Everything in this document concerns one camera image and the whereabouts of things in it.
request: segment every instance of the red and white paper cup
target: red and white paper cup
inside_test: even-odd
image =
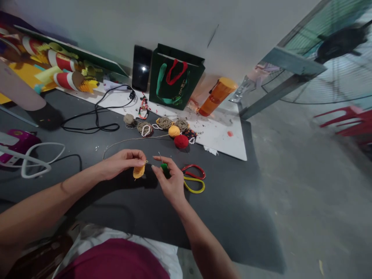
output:
[[[42,42],[28,36],[24,36],[22,39],[24,49],[31,55],[37,55],[38,51],[36,50],[36,47],[41,46],[42,44]]]
[[[1,34],[0,34],[0,41],[3,41],[8,46],[10,46],[11,48],[13,48],[18,53],[18,55],[21,55],[21,51],[17,47],[17,45],[19,44],[19,41],[17,41],[14,38],[4,38],[4,36],[1,35]]]
[[[84,76],[79,72],[54,74],[53,79],[59,87],[76,91],[80,91],[78,87],[85,80]]]
[[[62,53],[48,50],[48,60],[52,67],[58,66],[61,70],[66,69],[71,72],[77,71],[76,66],[78,65],[78,62]]]

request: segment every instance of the yellow yarn ball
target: yellow yarn ball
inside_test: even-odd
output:
[[[181,134],[181,131],[179,130],[179,128],[177,126],[171,126],[169,129],[168,129],[168,134],[172,137],[172,138],[175,138],[176,136],[179,136]]]

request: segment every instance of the person's left hand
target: person's left hand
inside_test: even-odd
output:
[[[110,180],[130,167],[141,167],[145,163],[146,156],[143,151],[123,149],[92,168],[95,168],[101,180]]]

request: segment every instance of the electric fan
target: electric fan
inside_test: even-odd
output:
[[[372,96],[372,0],[331,0],[306,24],[296,26],[282,47],[323,64],[327,70],[281,100],[327,104]],[[271,92],[293,73],[271,73],[262,88]]]

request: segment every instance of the white cable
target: white cable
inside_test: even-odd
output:
[[[41,145],[50,145],[50,144],[63,146],[62,151],[52,161],[46,163],[44,161],[41,161],[39,159],[36,159],[36,158],[33,158],[33,157],[30,156],[30,153],[36,147],[41,146]],[[62,144],[62,143],[38,143],[38,144],[30,147],[30,149],[27,150],[26,154],[21,154],[21,153],[18,153],[16,151],[13,151],[13,150],[10,150],[10,149],[7,149],[4,146],[0,145],[0,151],[1,152],[4,152],[6,154],[10,154],[10,155],[13,155],[13,156],[16,156],[18,158],[23,159],[23,163],[22,163],[21,166],[8,166],[8,165],[5,165],[5,164],[2,164],[1,162],[0,162],[0,165],[2,165],[4,167],[18,167],[18,168],[20,167],[21,168],[21,176],[23,178],[34,178],[34,177],[40,176],[40,175],[42,175],[42,174],[50,171],[52,169],[52,167],[50,166],[50,164],[53,163],[53,162],[55,162],[62,155],[63,151],[65,151],[65,148],[66,148],[65,145]],[[28,161],[31,161],[31,162],[36,163],[36,164],[34,164],[34,165],[27,165],[27,162]],[[32,174],[30,176],[26,174],[26,168],[27,167],[39,167],[39,166],[45,167],[45,170],[42,170],[41,172]]]

